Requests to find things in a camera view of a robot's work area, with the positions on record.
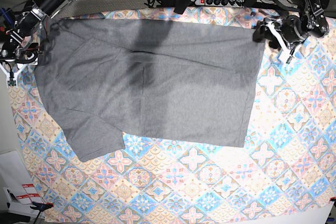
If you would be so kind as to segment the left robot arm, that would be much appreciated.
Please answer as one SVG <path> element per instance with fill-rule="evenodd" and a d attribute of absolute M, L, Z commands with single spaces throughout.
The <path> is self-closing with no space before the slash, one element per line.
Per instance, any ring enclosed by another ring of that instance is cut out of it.
<path fill-rule="evenodd" d="M 269 41 L 273 49 L 294 50 L 309 36 L 321 38 L 329 25 L 321 0 L 290 0 L 296 8 L 272 0 L 279 8 L 279 16 L 258 21 L 253 33 L 254 42 Z"/>

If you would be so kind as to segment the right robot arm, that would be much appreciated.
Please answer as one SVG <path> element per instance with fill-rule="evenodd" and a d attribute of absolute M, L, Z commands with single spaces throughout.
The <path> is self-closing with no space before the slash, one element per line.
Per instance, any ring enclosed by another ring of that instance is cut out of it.
<path fill-rule="evenodd" d="M 33 62 L 40 51 L 39 46 L 23 45 L 46 17 L 53 18 L 74 0 L 25 0 L 23 10 L 1 9 L 1 64 L 26 64 Z"/>

